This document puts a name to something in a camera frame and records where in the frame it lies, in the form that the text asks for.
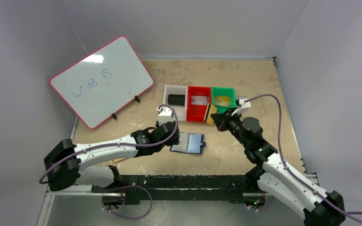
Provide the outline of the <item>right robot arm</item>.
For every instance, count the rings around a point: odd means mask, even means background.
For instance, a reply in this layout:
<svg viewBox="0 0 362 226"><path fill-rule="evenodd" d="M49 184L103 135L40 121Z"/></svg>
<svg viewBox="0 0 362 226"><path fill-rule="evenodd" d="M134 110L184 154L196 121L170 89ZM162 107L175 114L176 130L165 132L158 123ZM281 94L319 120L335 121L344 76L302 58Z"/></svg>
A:
<svg viewBox="0 0 362 226"><path fill-rule="evenodd" d="M218 131L229 131L244 147L247 158L255 164L246 174L250 191L269 193L303 219L306 226L339 226L346 217L336 210L344 209L343 197L328 192L293 166L263 138L263 128L254 117L241 118L233 109L213 113L211 118Z"/></svg>

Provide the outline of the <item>green plastic bin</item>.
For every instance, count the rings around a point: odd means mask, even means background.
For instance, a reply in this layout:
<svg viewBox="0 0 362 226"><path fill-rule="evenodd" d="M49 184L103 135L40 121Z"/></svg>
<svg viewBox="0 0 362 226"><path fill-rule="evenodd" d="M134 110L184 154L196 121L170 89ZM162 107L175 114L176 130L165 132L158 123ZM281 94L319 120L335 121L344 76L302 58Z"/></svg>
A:
<svg viewBox="0 0 362 226"><path fill-rule="evenodd" d="M211 99L217 108L216 113L223 113L229 108L236 107L234 88L211 87Z"/></svg>

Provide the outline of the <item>white plastic bin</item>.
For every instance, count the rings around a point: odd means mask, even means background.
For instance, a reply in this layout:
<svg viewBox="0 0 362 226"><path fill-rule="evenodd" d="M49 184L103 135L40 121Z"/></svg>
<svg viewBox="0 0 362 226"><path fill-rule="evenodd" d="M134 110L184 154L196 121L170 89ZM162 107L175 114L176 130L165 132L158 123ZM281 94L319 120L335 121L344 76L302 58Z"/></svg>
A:
<svg viewBox="0 0 362 226"><path fill-rule="evenodd" d="M178 120L187 120L187 94L188 86L165 85L163 103L172 106Z"/></svg>

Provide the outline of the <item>red plastic bin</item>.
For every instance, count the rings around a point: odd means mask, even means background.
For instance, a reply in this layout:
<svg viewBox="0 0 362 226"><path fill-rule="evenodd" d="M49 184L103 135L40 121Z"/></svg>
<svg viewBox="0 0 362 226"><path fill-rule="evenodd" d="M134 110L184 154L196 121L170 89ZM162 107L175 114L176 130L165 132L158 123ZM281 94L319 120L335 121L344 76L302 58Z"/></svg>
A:
<svg viewBox="0 0 362 226"><path fill-rule="evenodd" d="M204 105L194 105L191 101L193 96L207 97L208 103ZM207 105L212 102L211 97L211 87L188 86L186 121L204 122Z"/></svg>

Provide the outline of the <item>blue leather card holder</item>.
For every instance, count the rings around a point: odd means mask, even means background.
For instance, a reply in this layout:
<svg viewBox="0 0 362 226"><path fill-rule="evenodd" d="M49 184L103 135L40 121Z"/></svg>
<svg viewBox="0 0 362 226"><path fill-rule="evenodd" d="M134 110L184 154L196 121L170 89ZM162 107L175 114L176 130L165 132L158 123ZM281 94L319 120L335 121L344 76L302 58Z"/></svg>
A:
<svg viewBox="0 0 362 226"><path fill-rule="evenodd" d="M206 147L205 135L200 133L179 133L179 144L170 147L171 152L203 154Z"/></svg>

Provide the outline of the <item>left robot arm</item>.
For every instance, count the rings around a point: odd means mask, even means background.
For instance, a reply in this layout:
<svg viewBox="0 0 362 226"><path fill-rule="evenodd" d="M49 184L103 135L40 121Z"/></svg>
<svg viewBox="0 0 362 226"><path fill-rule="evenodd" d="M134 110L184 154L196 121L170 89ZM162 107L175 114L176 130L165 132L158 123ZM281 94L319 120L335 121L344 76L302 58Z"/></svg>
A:
<svg viewBox="0 0 362 226"><path fill-rule="evenodd" d="M74 144L61 140L44 159L45 173L40 184L51 191L61 191L81 179L81 171L118 158L137 158L160 152L165 146L178 144L179 124L169 121L144 130L137 130L119 139L94 144Z"/></svg>

